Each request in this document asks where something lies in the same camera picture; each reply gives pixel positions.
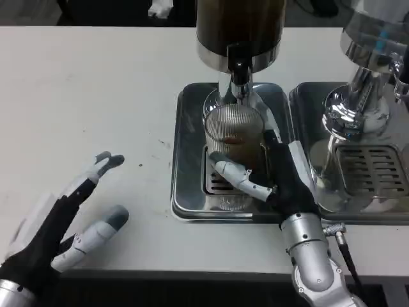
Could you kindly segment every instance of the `white table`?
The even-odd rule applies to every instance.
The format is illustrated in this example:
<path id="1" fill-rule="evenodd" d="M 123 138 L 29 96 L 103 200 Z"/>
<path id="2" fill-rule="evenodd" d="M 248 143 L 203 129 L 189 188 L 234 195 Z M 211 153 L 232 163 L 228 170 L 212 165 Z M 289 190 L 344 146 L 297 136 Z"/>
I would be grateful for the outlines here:
<path id="1" fill-rule="evenodd" d="M 346 81 L 353 65 L 340 34 L 284 29 L 277 61 L 255 81 L 286 93 L 305 81 Z M 110 150 L 126 161 L 102 179 L 69 232 L 115 204 L 130 221 L 82 267 L 291 272 L 277 225 L 190 224 L 172 215 L 177 95 L 188 83 L 217 81 L 196 54 L 195 29 L 0 28 L 0 38 L 0 254 L 43 191 L 60 192 Z M 407 226 L 349 226 L 359 273 L 409 276 L 408 236 Z"/>

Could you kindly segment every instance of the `gray fingertip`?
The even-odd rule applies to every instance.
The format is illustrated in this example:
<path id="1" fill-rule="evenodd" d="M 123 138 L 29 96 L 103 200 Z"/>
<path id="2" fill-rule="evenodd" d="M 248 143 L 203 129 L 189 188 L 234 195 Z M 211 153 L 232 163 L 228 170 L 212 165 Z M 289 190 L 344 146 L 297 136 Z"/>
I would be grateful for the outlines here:
<path id="1" fill-rule="evenodd" d="M 107 224 L 110 224 L 116 231 L 122 228 L 129 219 L 129 211 L 121 205 L 117 205 L 111 209 L 109 215 L 104 219 Z"/>
<path id="2" fill-rule="evenodd" d="M 110 157 L 111 157 L 111 153 L 106 150 L 106 151 L 96 155 L 95 164 L 102 161 L 102 160 L 104 160 L 104 159 L 106 159 L 106 158 L 110 158 Z"/>
<path id="3" fill-rule="evenodd" d="M 116 168 L 117 166 L 122 165 L 125 162 L 125 157 L 123 155 L 113 155 L 109 158 L 108 164 L 111 165 L 112 168 Z"/>

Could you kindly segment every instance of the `robotic hand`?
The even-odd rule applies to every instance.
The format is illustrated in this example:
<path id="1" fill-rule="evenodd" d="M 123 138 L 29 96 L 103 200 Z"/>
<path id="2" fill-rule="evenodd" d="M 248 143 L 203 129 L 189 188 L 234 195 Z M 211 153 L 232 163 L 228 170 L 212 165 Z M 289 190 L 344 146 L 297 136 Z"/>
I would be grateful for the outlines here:
<path id="1" fill-rule="evenodd" d="M 307 161 L 299 141 L 280 144 L 272 130 L 264 135 L 268 163 L 273 168 L 274 186 L 262 187 L 250 181 L 251 170 L 214 152 L 209 158 L 235 188 L 273 206 L 281 215 L 286 252 L 294 265 L 293 284 L 298 293 L 315 307 L 365 307 L 346 288 L 343 272 L 330 257 L 326 235 L 343 240 L 342 227 L 323 230 L 318 206 L 305 176 Z"/>
<path id="2" fill-rule="evenodd" d="M 31 306 L 57 282 L 60 272 L 108 241 L 126 223 L 128 212 L 118 206 L 103 221 L 61 243 L 81 203 L 92 194 L 100 178 L 124 160 L 122 155 L 109 152 L 97 155 L 95 164 L 58 199 L 48 195 L 23 220 L 0 267 L 0 307 Z"/>

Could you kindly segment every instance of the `coffee machine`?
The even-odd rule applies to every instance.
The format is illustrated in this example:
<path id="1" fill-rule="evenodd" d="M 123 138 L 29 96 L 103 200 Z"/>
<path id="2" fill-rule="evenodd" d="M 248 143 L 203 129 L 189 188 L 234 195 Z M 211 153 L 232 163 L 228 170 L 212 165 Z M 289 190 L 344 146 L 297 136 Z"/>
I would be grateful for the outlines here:
<path id="1" fill-rule="evenodd" d="M 218 106 L 254 108 L 280 141 L 294 139 L 286 95 L 276 84 L 253 84 L 279 50 L 285 0 L 198 0 L 197 53 L 219 72 L 217 83 L 195 83 L 178 97 L 172 205 L 188 221 L 276 221 L 277 214 L 225 181 L 208 160 L 205 117 Z M 261 155 L 256 168 L 267 173 Z"/>
<path id="2" fill-rule="evenodd" d="M 408 224 L 409 3 L 360 0 L 354 9 L 341 49 L 356 71 L 346 84 L 290 93 L 295 137 L 325 219 Z"/>

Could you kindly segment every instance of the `dark floor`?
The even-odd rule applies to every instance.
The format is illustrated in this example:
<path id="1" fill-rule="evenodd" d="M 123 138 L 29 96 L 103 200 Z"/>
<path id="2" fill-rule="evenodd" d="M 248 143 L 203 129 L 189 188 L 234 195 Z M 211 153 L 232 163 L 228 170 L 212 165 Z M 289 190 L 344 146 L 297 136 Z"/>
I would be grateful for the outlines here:
<path id="1" fill-rule="evenodd" d="M 381 286 L 366 286 L 370 307 L 387 307 Z M 291 283 L 64 279 L 43 306 L 308 307 Z"/>
<path id="2" fill-rule="evenodd" d="M 0 25 L 24 26 L 183 26 L 196 24 L 196 1 L 174 0 L 167 20 L 148 17 L 152 0 L 0 0 Z M 343 27 L 348 22 L 351 0 L 334 0 L 338 13 L 334 17 L 313 9 L 311 2 L 330 0 L 288 0 L 287 27 Z M 61 17 L 60 6 L 65 8 Z"/>

